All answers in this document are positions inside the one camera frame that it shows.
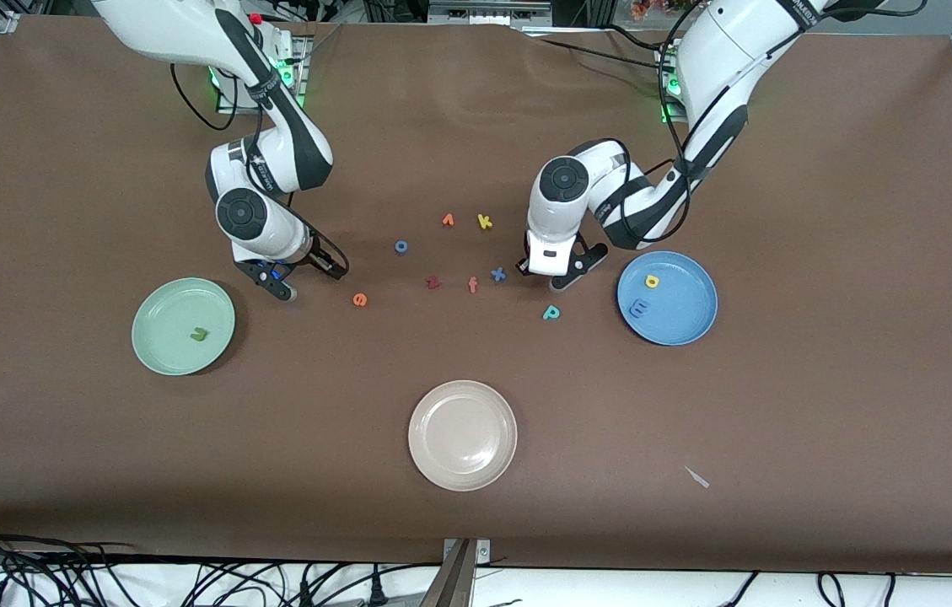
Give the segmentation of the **green plate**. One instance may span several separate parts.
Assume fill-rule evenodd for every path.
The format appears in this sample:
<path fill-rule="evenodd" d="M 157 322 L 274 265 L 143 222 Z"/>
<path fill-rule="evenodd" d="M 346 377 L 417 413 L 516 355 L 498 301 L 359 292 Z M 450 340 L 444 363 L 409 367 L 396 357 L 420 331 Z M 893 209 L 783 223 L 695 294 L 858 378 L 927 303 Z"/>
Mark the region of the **green plate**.
<path fill-rule="evenodd" d="M 217 283 L 187 277 L 164 284 L 141 303 L 130 338 L 137 360 L 163 376 L 193 375 L 209 368 L 235 334 L 235 306 Z M 209 330 L 203 342 L 190 338 L 195 327 Z"/>

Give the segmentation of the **blue plate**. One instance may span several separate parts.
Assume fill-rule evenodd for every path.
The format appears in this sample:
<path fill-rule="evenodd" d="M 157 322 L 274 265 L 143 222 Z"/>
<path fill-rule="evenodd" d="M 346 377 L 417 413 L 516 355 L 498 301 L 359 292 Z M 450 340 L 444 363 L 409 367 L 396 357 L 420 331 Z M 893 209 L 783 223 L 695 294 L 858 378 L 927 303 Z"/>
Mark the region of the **blue plate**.
<path fill-rule="evenodd" d="M 659 287 L 645 287 L 648 274 L 659 277 Z M 649 311 L 641 319 L 627 314 L 635 299 L 649 303 Z M 713 326 L 718 292 L 710 274 L 694 259 L 657 250 L 634 258 L 623 268 L 616 304 L 635 335 L 660 346 L 684 346 L 698 341 Z"/>

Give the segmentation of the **beige plate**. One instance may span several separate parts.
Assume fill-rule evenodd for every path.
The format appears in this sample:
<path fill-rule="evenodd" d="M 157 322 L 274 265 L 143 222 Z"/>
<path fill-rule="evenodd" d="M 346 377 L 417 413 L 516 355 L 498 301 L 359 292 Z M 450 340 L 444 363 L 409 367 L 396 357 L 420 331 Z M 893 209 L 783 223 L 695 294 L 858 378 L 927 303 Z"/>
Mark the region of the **beige plate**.
<path fill-rule="evenodd" d="M 495 483 L 513 462 L 518 442 L 513 408 L 491 385 L 475 380 L 430 389 L 407 427 L 407 449 L 419 473 L 452 492 Z"/>

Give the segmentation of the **metal table edge bracket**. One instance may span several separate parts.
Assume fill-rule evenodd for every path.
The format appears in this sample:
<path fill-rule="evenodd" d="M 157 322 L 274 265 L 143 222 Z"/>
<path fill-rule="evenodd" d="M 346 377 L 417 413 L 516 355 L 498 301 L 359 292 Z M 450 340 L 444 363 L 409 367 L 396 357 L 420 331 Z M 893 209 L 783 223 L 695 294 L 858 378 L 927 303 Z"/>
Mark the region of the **metal table edge bracket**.
<path fill-rule="evenodd" d="M 419 607 L 471 607 L 476 568 L 490 560 L 490 539 L 446 539 L 444 562 Z"/>

